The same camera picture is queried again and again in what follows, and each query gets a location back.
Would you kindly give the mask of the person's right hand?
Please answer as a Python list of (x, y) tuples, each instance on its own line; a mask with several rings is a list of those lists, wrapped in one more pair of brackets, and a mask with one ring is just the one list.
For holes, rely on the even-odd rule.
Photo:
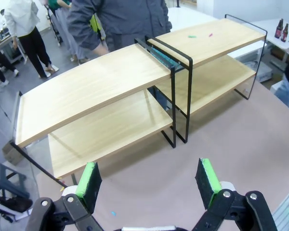
[(102, 43), (100, 43), (94, 50), (94, 53), (96, 53), (99, 56), (103, 56), (105, 54), (109, 53), (109, 50), (106, 46), (104, 46)]

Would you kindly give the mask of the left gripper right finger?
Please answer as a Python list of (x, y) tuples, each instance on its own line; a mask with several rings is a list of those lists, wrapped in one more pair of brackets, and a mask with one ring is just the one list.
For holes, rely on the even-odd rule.
[(217, 231), (224, 220), (233, 220), (240, 231), (277, 230), (264, 195), (223, 188), (209, 159), (199, 159), (195, 179), (206, 211), (194, 231)]

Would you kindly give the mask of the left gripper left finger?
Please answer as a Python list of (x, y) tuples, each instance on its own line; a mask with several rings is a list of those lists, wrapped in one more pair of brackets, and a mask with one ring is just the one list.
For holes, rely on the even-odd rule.
[(57, 201), (48, 197), (37, 199), (26, 226), (27, 231), (63, 231), (74, 224), (79, 231), (101, 231), (92, 216), (102, 183), (97, 163), (86, 165), (75, 193), (63, 195)]

